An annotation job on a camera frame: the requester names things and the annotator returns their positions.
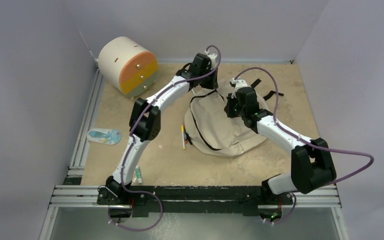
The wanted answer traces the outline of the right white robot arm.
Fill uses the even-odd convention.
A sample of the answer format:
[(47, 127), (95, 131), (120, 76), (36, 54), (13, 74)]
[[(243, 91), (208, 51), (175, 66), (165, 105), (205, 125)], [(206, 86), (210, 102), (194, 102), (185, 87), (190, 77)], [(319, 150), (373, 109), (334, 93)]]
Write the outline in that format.
[(287, 192), (307, 194), (336, 180), (332, 156), (323, 150), (328, 146), (324, 139), (299, 137), (297, 132), (276, 123), (274, 114), (260, 107), (252, 87), (242, 87), (228, 94), (226, 99), (227, 117), (240, 117), (247, 128), (270, 139), (291, 157), (289, 173), (278, 174), (261, 183), (260, 196), (264, 202), (272, 204)]

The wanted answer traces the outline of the green white glue stick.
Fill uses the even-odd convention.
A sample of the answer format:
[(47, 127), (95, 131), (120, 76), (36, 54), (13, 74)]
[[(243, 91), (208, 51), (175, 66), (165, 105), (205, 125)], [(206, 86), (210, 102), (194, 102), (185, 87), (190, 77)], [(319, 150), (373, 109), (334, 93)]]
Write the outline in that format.
[(141, 168), (138, 165), (135, 167), (135, 176), (136, 176), (136, 182), (138, 184), (142, 184), (143, 183), (142, 172), (141, 172)]

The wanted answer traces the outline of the beige canvas backpack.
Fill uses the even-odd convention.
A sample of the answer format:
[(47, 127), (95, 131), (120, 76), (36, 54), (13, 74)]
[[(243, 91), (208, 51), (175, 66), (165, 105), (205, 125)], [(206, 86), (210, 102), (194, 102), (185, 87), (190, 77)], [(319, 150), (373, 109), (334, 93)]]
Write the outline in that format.
[(189, 142), (203, 154), (237, 157), (268, 139), (246, 127), (241, 118), (227, 117), (224, 108), (233, 90), (225, 78), (217, 89), (203, 88), (190, 99), (184, 128)]

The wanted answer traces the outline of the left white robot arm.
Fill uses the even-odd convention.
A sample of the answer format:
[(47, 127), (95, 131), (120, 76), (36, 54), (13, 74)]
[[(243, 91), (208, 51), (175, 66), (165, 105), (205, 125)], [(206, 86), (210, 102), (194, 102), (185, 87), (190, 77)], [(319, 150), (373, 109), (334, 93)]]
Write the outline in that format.
[(122, 205), (128, 201), (135, 168), (147, 145), (158, 136), (164, 110), (197, 86), (215, 89), (220, 61), (219, 53), (198, 53), (157, 93), (134, 102), (126, 149), (117, 168), (105, 182), (105, 189), (116, 204)]

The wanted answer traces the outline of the red orange pen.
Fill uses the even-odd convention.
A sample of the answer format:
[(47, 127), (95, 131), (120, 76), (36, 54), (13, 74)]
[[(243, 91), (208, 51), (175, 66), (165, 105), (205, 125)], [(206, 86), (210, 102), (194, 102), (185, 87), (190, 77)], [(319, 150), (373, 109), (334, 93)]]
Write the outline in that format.
[(189, 137), (189, 135), (188, 135), (188, 133), (186, 131), (184, 132), (184, 138), (185, 138), (185, 143), (186, 144), (191, 144), (190, 137)]

